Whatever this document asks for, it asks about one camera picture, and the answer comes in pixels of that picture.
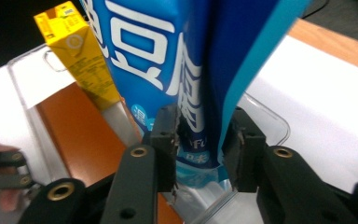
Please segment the gray floor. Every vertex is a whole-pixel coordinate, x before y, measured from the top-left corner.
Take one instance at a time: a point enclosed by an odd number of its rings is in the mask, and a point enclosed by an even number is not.
[[[314,0],[305,14],[322,6],[326,0]],[[330,0],[306,21],[358,40],[358,0]]]

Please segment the human hand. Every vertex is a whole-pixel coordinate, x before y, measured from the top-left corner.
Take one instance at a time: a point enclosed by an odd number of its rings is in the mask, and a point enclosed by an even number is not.
[[[0,151],[12,151],[18,150],[15,147],[0,145]],[[1,171],[2,173],[9,172],[6,168]],[[19,202],[20,191],[17,189],[4,189],[0,192],[0,206],[3,211],[14,211],[17,208]]]

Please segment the black cable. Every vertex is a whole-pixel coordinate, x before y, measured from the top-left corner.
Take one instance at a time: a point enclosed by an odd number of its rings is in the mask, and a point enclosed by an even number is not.
[[[324,1],[324,4],[323,4],[321,7],[317,8],[316,10],[310,12],[309,14],[307,14],[307,15],[305,15],[305,16],[302,16],[301,19],[304,20],[304,19],[310,17],[311,15],[317,13],[318,11],[322,10],[324,7],[327,6],[327,4],[328,4],[329,2],[330,2],[330,0],[325,0],[325,1]]]

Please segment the clear plastic container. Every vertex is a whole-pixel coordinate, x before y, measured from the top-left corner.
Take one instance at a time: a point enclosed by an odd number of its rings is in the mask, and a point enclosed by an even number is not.
[[[31,137],[38,143],[34,150],[38,150],[46,162],[46,172],[50,177],[46,181],[69,176],[34,106],[73,83],[74,79],[46,45],[21,55],[7,66],[28,115],[34,134]],[[287,122],[251,95],[245,93],[238,106],[249,114],[266,135],[269,145],[281,145],[289,137]],[[121,104],[106,109],[102,114],[127,146],[136,142]],[[170,193],[165,193],[164,196],[169,202],[173,200]],[[257,206],[250,204],[255,205],[255,194],[232,191],[229,182],[225,180],[210,183],[202,189],[179,186],[176,202],[172,206],[185,223],[244,223],[244,208],[250,209],[247,217],[261,218]],[[251,219],[249,223],[256,223],[255,219]]]

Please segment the yellow carton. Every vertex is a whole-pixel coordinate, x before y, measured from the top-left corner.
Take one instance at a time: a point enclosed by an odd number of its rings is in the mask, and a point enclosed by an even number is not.
[[[100,109],[120,100],[89,25],[72,2],[34,16],[47,45]]]

